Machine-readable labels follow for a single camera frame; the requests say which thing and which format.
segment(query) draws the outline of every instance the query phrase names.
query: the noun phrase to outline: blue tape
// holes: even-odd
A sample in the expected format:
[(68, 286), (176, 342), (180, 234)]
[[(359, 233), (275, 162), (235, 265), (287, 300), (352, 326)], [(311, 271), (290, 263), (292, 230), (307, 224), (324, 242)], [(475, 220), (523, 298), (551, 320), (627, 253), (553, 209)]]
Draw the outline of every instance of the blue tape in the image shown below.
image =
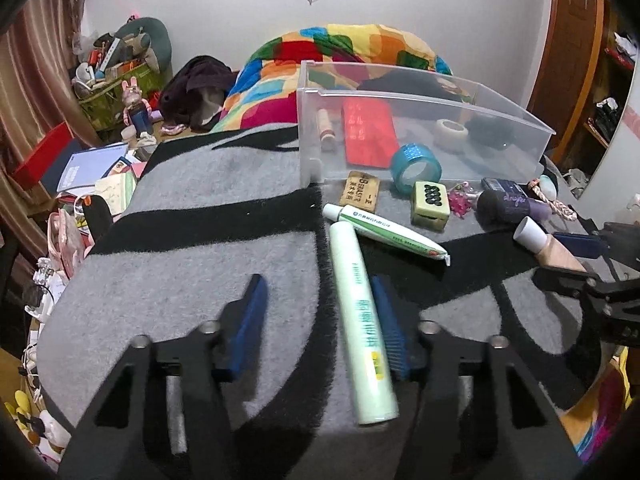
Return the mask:
[[(407, 171), (414, 164), (420, 164), (423, 168), (415, 168), (417, 171), (413, 172)], [(400, 193), (411, 195), (418, 180), (439, 182), (442, 167), (431, 150), (423, 144), (405, 144), (391, 158), (391, 176)]]

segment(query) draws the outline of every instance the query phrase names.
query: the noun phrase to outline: wooden door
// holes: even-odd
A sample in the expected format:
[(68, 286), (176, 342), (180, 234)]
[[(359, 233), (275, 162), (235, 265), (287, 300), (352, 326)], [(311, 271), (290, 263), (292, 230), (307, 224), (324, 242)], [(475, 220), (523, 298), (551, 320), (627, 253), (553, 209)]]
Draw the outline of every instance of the wooden door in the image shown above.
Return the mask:
[(604, 0), (552, 0), (538, 79), (527, 107), (551, 126), (558, 163), (584, 108), (598, 63)]

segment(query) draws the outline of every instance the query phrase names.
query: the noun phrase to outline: white wall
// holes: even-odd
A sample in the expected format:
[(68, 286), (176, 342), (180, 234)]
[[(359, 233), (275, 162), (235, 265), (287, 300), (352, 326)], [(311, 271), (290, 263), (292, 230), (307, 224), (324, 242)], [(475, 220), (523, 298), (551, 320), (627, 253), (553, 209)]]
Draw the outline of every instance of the white wall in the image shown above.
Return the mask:
[(116, 30), (136, 12), (164, 22), (178, 70), (198, 54), (234, 68), (265, 41), (326, 23), (384, 23), (417, 34), (456, 75), (526, 105), (550, 0), (86, 0), (84, 32)]
[(598, 227), (615, 220), (633, 195), (640, 193), (640, 124), (634, 133), (625, 118), (640, 112), (640, 76), (634, 73), (623, 120), (600, 161), (598, 169), (578, 201), (578, 210), (585, 218), (593, 218)]

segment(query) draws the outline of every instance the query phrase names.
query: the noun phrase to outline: wooden tag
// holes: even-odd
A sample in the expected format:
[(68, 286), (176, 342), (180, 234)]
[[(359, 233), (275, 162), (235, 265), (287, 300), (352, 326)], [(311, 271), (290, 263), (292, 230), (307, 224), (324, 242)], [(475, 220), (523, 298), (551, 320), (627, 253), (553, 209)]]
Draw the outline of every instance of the wooden tag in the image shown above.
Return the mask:
[(340, 197), (340, 205), (352, 205), (375, 213), (380, 179), (361, 171), (351, 171)]

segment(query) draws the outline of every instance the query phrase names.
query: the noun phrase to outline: bed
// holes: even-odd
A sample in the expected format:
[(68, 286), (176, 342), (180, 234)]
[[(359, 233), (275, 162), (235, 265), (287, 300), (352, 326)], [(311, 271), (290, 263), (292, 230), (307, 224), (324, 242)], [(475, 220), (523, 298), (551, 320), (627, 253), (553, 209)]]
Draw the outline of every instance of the bed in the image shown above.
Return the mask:
[[(333, 27), (342, 28), (323, 30), (335, 32), (343, 43), (351, 38), (354, 56), (367, 60), (369, 52), (369, 59), (376, 58), (373, 28)], [(394, 38), (392, 47), (376, 54), (380, 62), (393, 58), (393, 64), (449, 71), (415, 36), (375, 30)], [(326, 49), (316, 43), (323, 34), (319, 29), (293, 33), (293, 51), (302, 52), (300, 43), (312, 44), (305, 47), (307, 55)], [(357, 46), (365, 36), (369, 46)], [(153, 340), (185, 335), (215, 319), (240, 297), (249, 277), (260, 273), (269, 306), (252, 372), (256, 387), (248, 388), (245, 380), (223, 386), (244, 478), (388, 480), (415, 413), (418, 388), (396, 384), (400, 415), (384, 428), (354, 423), (328, 226), (321, 216), (325, 203), (337, 203), (342, 186), (298, 187), (298, 131), (291, 115), (295, 106), (290, 107), (298, 65), (266, 59), (278, 58), (267, 54), (277, 51), (274, 44), (283, 42), (263, 47), (244, 68), (213, 132), (158, 147), (126, 213), (92, 249), (47, 323), (38, 344), (40, 379), (49, 409), (73, 427), (130, 339), (141, 333)], [(560, 200), (574, 204), (562, 178), (559, 182)], [(410, 226), (409, 203), (388, 186), (380, 192), (376, 213)], [(545, 226), (550, 232), (584, 232), (579, 222), (556, 217)], [(601, 443), (602, 428), (620, 416), (615, 395), (623, 396), (624, 387), (609, 364), (612, 349), (582, 324), (577, 301), (537, 290), (531, 281), (536, 261), (516, 247), (510, 229), (485, 231), (473, 214), (453, 216), (442, 234), (416, 229), (447, 248), (449, 269), (362, 239), (369, 275), (389, 276), (423, 319), (454, 335), (507, 336), (558, 412), (569, 412), (565, 426), (588, 459)], [(586, 265), (612, 280), (603, 261)], [(600, 385), (607, 380), (613, 391), (607, 399), (614, 400), (606, 413), (598, 413)], [(590, 404), (580, 413), (569, 411), (590, 388)], [(172, 442), (180, 452), (185, 442), (178, 395), (169, 382)]]

